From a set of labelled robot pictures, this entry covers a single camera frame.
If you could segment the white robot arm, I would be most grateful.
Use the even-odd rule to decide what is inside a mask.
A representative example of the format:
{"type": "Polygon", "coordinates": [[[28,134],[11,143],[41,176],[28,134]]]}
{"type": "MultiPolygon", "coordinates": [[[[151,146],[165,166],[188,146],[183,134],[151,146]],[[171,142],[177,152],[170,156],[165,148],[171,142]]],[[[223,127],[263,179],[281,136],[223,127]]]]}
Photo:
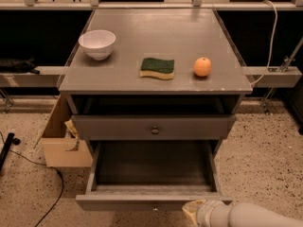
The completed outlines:
{"type": "Polygon", "coordinates": [[[182,210],[193,227],[303,227],[303,220],[282,216],[253,203],[233,205],[197,200],[187,202],[182,210]]]}

